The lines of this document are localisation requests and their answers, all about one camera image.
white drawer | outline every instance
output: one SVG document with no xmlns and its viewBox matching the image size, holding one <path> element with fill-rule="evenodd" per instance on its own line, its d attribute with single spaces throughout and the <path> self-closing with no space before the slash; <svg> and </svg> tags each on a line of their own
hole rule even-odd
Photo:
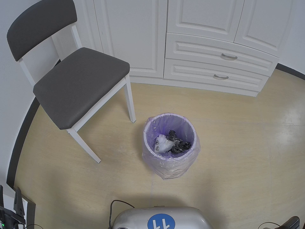
<svg viewBox="0 0 305 229">
<path fill-rule="evenodd" d="M 269 77 L 211 63 L 165 59 L 164 78 L 221 85 L 259 92 Z"/>
<path fill-rule="evenodd" d="M 267 76 L 271 76 L 278 63 L 277 57 L 253 48 L 207 37 L 176 33 L 166 34 L 165 58 L 218 64 Z"/>
</svg>

trash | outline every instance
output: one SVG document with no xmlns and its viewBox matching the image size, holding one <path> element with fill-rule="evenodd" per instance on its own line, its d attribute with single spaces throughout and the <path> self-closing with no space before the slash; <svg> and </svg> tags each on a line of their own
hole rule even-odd
<svg viewBox="0 0 305 229">
<path fill-rule="evenodd" d="M 170 151 L 173 154 L 179 154 L 185 150 L 190 149 L 191 143 L 182 141 L 180 138 L 177 137 L 175 133 L 176 133 L 175 131 L 170 130 L 169 134 L 166 136 L 167 140 L 174 142 L 174 146 L 171 148 Z"/>
<path fill-rule="evenodd" d="M 175 143 L 173 141 L 170 141 L 169 139 L 166 138 L 165 135 L 160 134 L 156 138 L 156 143 L 155 143 L 155 153 L 165 153 L 169 151 L 173 146 L 175 146 Z"/>
<path fill-rule="evenodd" d="M 179 153 L 172 152 L 171 150 L 167 152 L 155 152 L 156 141 L 160 135 L 168 135 L 169 139 L 173 140 L 172 137 L 174 138 L 174 134 L 177 139 L 182 140 L 182 146 L 180 141 L 177 143 L 177 148 L 175 144 L 175 151 L 179 151 Z M 178 114 L 164 113 L 148 118 L 144 124 L 142 158 L 162 179 L 165 180 L 182 176 L 194 163 L 199 152 L 199 137 L 197 136 L 195 128 L 187 118 Z"/>
</svg>

trash can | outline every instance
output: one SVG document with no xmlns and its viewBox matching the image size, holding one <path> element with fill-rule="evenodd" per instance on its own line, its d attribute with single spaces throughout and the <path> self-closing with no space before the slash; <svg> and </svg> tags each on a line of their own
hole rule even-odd
<svg viewBox="0 0 305 229">
<path fill-rule="evenodd" d="M 191 147 L 179 154 L 155 153 L 156 138 L 168 135 L 174 130 L 179 138 L 190 142 Z M 143 160 L 162 179 L 171 179 L 182 176 L 194 163 L 200 152 L 200 142 L 192 123 L 178 114 L 164 113 L 150 117 L 144 124 L 143 131 Z"/>
</svg>

drawer handle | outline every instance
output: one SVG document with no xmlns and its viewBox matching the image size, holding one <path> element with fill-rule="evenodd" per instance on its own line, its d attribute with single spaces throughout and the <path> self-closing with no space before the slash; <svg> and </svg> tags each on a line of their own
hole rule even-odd
<svg viewBox="0 0 305 229">
<path fill-rule="evenodd" d="M 229 59 L 237 59 L 237 56 L 232 57 L 232 56 L 225 55 L 224 53 L 222 53 L 221 55 L 222 55 L 223 57 L 226 57 L 226 58 L 229 58 Z"/>
<path fill-rule="evenodd" d="M 228 76 L 226 76 L 226 77 L 221 77 L 221 76 L 218 76 L 218 75 L 214 75 L 215 77 L 217 77 L 217 78 L 221 78 L 221 79 L 229 79 L 229 77 Z"/>
</svg>

cable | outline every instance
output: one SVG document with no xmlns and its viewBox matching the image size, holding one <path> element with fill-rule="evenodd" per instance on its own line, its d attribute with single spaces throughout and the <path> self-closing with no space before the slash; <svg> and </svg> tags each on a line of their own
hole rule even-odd
<svg viewBox="0 0 305 229">
<path fill-rule="evenodd" d="M 279 227 L 280 227 L 280 225 L 279 225 L 279 224 L 276 224 L 276 223 L 274 223 L 274 222 L 264 222 L 264 223 L 260 224 L 260 226 L 259 226 L 257 229 L 259 229 L 259 228 L 261 227 L 261 225 L 266 224 L 266 223 L 275 224 L 275 225 L 277 225 L 277 226 L 279 226 Z"/>
<path fill-rule="evenodd" d="M 27 225 L 24 229 L 26 229 L 28 226 L 39 226 L 39 225 L 37 225 L 37 224 L 30 224 L 30 225 Z"/>
<path fill-rule="evenodd" d="M 115 201 L 118 201 L 118 202 L 122 202 L 122 203 L 128 204 L 129 206 L 131 206 L 132 208 L 134 208 L 134 206 L 132 206 L 131 204 L 129 204 L 129 203 L 125 202 L 125 201 L 117 200 L 117 199 L 113 200 L 113 201 L 111 202 L 111 204 L 110 204 L 109 229 L 111 229 L 112 204 L 113 204 L 113 202 L 115 202 Z"/>
</svg>

